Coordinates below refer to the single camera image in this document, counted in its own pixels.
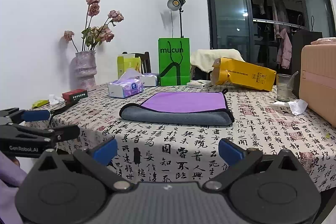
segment green shopping bag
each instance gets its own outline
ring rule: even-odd
[[[190,82],[189,38],[159,38],[161,86]]]

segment yellow box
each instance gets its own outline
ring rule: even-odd
[[[249,89],[272,91],[276,71],[232,58],[215,60],[210,78],[214,85],[225,82],[243,85]]]
[[[141,73],[140,57],[126,58],[124,56],[117,57],[118,79],[124,74],[128,68],[133,68]]]

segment person's hand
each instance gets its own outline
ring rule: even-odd
[[[8,157],[13,163],[20,167],[20,162],[16,157]]]

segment pink vase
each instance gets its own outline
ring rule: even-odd
[[[87,91],[96,89],[95,74],[97,74],[96,51],[76,52],[75,75],[78,87]]]

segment dining table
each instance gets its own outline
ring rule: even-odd
[[[119,116],[125,104],[141,104],[158,92],[221,92],[224,88],[228,89],[225,97],[235,118],[226,127],[135,122]],[[252,147],[269,155],[289,149],[319,191],[335,187],[336,129],[309,108],[301,115],[293,115],[289,107],[272,105],[276,100],[276,86],[271,92],[234,85],[204,89],[158,86],[121,99],[110,97],[107,84],[103,84],[53,117],[55,126],[76,124],[80,128],[77,139],[58,143],[57,149],[72,153],[114,137],[118,151],[108,168],[123,178],[133,183],[197,181],[202,185],[229,168],[218,153],[220,139],[226,138],[243,149]],[[49,121],[26,125],[47,128]]]

